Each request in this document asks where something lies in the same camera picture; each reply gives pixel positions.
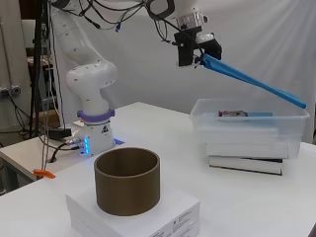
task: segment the brown cardboard cylinder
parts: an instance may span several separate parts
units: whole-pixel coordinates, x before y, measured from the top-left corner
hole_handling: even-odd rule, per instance
[[[95,162],[97,204],[106,213],[131,216],[160,199],[160,160],[140,148],[112,150]]]

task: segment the white backdrop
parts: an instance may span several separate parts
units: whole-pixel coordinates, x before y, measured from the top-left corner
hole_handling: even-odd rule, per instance
[[[315,0],[200,0],[209,16],[204,29],[222,44],[222,59],[271,86],[289,91],[307,103],[312,116],[305,129],[311,141],[315,110]],[[119,15],[101,12],[110,20]],[[102,21],[88,14],[98,23]],[[204,68],[178,68],[177,48],[161,42],[145,11],[123,23],[119,33],[97,31],[84,19],[80,26],[94,48],[118,68],[119,79],[103,96],[113,108],[144,102],[189,113],[200,98],[247,96],[254,103],[270,94]],[[174,31],[169,36],[173,39]],[[65,85],[74,67],[56,46],[66,122],[77,119],[80,102]]]

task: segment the clear plastic container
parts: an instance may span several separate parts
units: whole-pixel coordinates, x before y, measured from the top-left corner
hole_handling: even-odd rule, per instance
[[[222,112],[241,112],[221,117]],[[208,156],[296,158],[309,114],[279,98],[200,99],[191,112],[197,139]]]

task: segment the white table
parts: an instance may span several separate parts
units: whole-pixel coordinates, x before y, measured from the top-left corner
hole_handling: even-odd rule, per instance
[[[298,159],[285,163],[283,177],[268,176],[208,168],[185,114],[137,103],[119,109],[112,125],[126,146],[146,147],[160,156],[162,182],[200,199],[199,237],[300,237],[316,222],[313,145],[301,144]],[[74,235],[64,193],[80,188],[94,160],[0,197],[1,236]]]

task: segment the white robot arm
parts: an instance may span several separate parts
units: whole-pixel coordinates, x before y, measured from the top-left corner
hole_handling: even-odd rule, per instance
[[[198,0],[146,0],[142,2],[149,16],[155,21],[175,16],[181,33],[175,34],[179,52],[179,66],[195,63],[194,50],[202,47],[206,53],[220,59],[221,47],[213,34],[201,35],[201,26],[207,22],[198,9]],[[108,2],[129,2],[129,0],[108,0]],[[89,7],[93,0],[51,0],[55,36],[65,54],[78,63],[67,73],[66,81],[70,90],[78,95],[83,111],[79,117],[85,122],[77,135],[81,154],[93,156],[114,147],[110,110],[100,90],[112,85],[118,78],[117,68],[105,60],[82,37],[72,13],[80,14],[82,7]]]

